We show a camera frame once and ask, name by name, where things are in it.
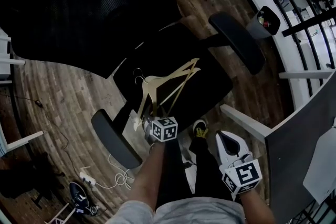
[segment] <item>sneaker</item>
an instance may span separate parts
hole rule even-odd
[[[203,120],[197,120],[194,123],[193,131],[194,131],[194,137],[205,138],[205,136],[206,136],[206,134],[208,132],[208,129],[206,127],[205,121],[203,121]]]

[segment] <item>desk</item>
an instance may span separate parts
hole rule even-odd
[[[282,73],[281,78],[328,78],[308,103],[273,129],[222,105],[221,111],[265,143],[270,172],[270,207],[279,224],[305,209],[313,197],[303,186],[317,140],[336,116],[334,70]]]
[[[11,81],[0,81],[0,84],[6,84],[6,83],[11,83]],[[12,151],[18,147],[27,144],[30,140],[37,138],[43,134],[44,134],[43,131],[40,131],[8,144],[0,124],[0,157],[4,156],[9,151]]]

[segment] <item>chair backrest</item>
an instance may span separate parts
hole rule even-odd
[[[105,78],[151,33],[180,18],[176,0],[0,0],[0,27],[17,55]]]

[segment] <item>black armrest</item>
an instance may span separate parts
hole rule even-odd
[[[223,42],[229,43],[250,73],[259,73],[265,63],[265,57],[249,32],[225,12],[211,15],[209,23],[218,31],[219,36],[224,38]]]
[[[113,158],[126,169],[136,168],[142,163],[141,157],[122,136],[131,110],[130,105],[126,103],[114,121],[110,119],[104,109],[98,110],[91,119],[92,126],[100,141]]]

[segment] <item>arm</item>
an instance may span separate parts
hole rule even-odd
[[[138,172],[128,200],[142,201],[155,211],[160,186],[164,144],[156,143]]]
[[[272,211],[254,189],[240,194],[240,199],[249,224],[275,223]]]

